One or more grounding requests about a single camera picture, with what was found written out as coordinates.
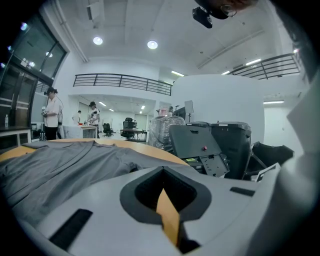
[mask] black railing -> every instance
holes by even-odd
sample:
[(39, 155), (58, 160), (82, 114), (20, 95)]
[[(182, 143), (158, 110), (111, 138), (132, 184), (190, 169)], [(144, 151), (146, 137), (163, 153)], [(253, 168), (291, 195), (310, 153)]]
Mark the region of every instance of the black railing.
[(126, 74), (76, 74), (73, 86), (113, 86), (139, 89), (171, 96), (166, 82)]
[(294, 53), (261, 60), (250, 66), (237, 68), (229, 75), (256, 78), (259, 80), (300, 73)]

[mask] white ceiling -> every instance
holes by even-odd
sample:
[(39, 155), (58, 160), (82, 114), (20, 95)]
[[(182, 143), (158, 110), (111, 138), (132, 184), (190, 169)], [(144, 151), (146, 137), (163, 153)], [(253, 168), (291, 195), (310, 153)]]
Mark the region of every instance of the white ceiling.
[(82, 94), (79, 96), (83, 97), (89, 102), (95, 102), (97, 108), (100, 111), (110, 111), (109, 109), (112, 109), (115, 112), (128, 112), (134, 114), (139, 114), (140, 111), (142, 111), (142, 115), (152, 115), (156, 105), (155, 100), (145, 98), (100, 94)]
[[(100, 4), (93, 22), (88, 2)], [(279, 42), (270, 30), (273, 21), (260, 3), (227, 20), (212, 18), (212, 29), (193, 19), (192, 9), (198, 6), (194, 0), (61, 0), (60, 4), (89, 59), (135, 58), (192, 75), (221, 74), (246, 59), (277, 55)], [(93, 43), (96, 36), (103, 39), (102, 45)], [(158, 42), (156, 50), (147, 47), (149, 40)]]

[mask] gray fabric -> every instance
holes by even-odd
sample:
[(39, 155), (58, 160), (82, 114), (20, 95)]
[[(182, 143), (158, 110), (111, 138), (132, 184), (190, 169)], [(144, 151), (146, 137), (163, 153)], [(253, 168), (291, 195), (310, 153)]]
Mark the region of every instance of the gray fabric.
[(37, 150), (0, 162), (1, 188), (15, 215), (34, 227), (94, 183), (150, 167), (180, 166), (94, 141), (39, 141), (25, 146)]

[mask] clear plastic wrap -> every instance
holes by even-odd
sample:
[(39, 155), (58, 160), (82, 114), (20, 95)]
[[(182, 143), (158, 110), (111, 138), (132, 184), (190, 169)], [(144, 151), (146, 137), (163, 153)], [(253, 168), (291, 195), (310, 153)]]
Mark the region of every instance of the clear plastic wrap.
[(180, 116), (157, 116), (151, 120), (149, 125), (148, 144), (158, 149), (171, 148), (169, 137), (170, 126), (185, 126), (185, 120)]

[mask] white shirt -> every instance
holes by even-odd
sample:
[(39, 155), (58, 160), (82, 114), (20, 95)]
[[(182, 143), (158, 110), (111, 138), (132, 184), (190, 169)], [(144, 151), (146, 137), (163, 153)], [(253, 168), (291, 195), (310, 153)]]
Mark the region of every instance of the white shirt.
[(89, 125), (98, 125), (99, 124), (99, 120), (95, 120), (93, 122), (90, 122), (90, 120), (92, 119), (96, 119), (97, 115), (100, 113), (99, 109), (95, 108), (95, 109), (91, 109), (91, 111), (89, 112), (89, 118), (88, 118), (88, 124)]
[(79, 125), (79, 120), (80, 120), (80, 113), (75, 113), (73, 115), (73, 124), (75, 124), (76, 126)]
[(48, 105), (45, 110), (56, 114), (45, 117), (44, 125), (46, 127), (58, 127), (59, 102), (57, 101), (57, 97), (48, 100)]

